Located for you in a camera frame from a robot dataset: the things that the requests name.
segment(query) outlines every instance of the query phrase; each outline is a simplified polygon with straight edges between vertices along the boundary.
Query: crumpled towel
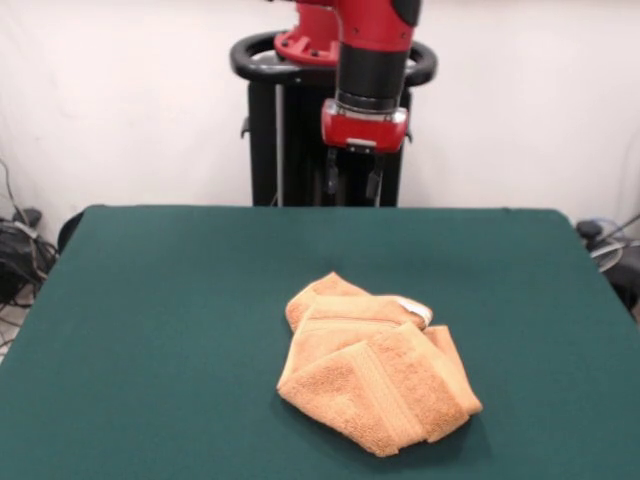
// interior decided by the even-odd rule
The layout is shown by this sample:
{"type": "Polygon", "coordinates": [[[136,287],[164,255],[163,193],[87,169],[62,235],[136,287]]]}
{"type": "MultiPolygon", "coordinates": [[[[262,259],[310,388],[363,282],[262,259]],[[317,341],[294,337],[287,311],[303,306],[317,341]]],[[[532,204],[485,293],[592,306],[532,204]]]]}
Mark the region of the crumpled towel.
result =
{"type": "Polygon", "coordinates": [[[427,328],[424,305],[332,273],[285,314],[294,335],[279,394],[377,456],[436,442],[482,410],[449,329],[427,328]]]}

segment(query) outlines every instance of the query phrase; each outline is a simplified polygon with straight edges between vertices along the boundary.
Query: green tablecloth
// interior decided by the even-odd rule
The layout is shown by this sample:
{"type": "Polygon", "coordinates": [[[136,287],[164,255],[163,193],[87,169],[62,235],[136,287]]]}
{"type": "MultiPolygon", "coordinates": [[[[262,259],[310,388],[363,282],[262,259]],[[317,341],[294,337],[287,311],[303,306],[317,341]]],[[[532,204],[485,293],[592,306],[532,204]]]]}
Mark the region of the green tablecloth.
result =
{"type": "Polygon", "coordinates": [[[91,209],[0,366],[0,477],[632,479],[640,339],[561,215],[91,209]],[[378,459],[275,392],[331,270],[431,305],[485,411],[378,459]]]}

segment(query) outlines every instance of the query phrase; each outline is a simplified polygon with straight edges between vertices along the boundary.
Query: black cylinder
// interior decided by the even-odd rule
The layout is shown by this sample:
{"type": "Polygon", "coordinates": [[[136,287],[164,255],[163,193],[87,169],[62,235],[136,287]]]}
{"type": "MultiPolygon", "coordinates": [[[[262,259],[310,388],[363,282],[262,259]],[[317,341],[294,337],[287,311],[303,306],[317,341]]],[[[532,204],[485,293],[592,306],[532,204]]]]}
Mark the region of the black cylinder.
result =
{"type": "Polygon", "coordinates": [[[338,102],[358,110],[387,112],[398,105],[409,52],[378,52],[342,44],[338,102]]]}

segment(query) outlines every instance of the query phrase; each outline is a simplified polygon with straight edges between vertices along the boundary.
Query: red robot arm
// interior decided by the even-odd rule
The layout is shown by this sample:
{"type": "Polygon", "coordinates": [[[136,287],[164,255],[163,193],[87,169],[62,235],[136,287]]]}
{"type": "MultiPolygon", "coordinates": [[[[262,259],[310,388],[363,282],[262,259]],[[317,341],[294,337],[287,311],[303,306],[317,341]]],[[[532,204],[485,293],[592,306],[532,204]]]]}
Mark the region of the red robot arm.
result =
{"type": "Polygon", "coordinates": [[[331,7],[340,23],[336,97],[325,103],[325,143],[366,153],[392,153],[409,115],[399,108],[421,0],[297,0],[331,7]]]}

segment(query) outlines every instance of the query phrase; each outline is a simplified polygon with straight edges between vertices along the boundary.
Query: white wall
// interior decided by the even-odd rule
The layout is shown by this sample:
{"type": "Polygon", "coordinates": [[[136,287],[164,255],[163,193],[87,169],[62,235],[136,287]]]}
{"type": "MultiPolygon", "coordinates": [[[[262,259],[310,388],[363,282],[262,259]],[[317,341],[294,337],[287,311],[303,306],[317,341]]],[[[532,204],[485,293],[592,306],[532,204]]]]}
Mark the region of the white wall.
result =
{"type": "MultiPolygon", "coordinates": [[[[19,202],[49,236],[92,203],[249,204],[228,50],[294,19],[262,0],[0,0],[0,155],[19,202]]],[[[416,91],[401,203],[631,214],[638,25],[633,0],[427,0],[417,36],[441,68],[416,91]]]]}

